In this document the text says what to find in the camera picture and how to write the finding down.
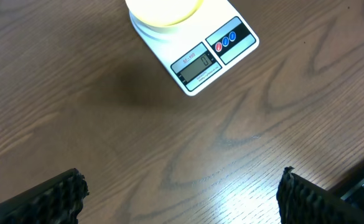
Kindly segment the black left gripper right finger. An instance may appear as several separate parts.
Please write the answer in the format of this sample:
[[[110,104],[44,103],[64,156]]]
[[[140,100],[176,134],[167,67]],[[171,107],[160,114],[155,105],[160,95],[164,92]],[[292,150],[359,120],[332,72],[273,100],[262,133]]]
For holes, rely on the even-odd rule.
[[[278,185],[282,224],[364,224],[364,211],[285,167]]]

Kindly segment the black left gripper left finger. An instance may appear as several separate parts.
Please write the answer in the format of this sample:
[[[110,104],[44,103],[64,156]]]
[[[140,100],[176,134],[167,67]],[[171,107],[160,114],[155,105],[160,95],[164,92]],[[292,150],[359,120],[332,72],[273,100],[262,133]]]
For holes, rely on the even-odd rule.
[[[0,224],[77,224],[83,199],[89,195],[85,176],[69,169],[0,203]]]

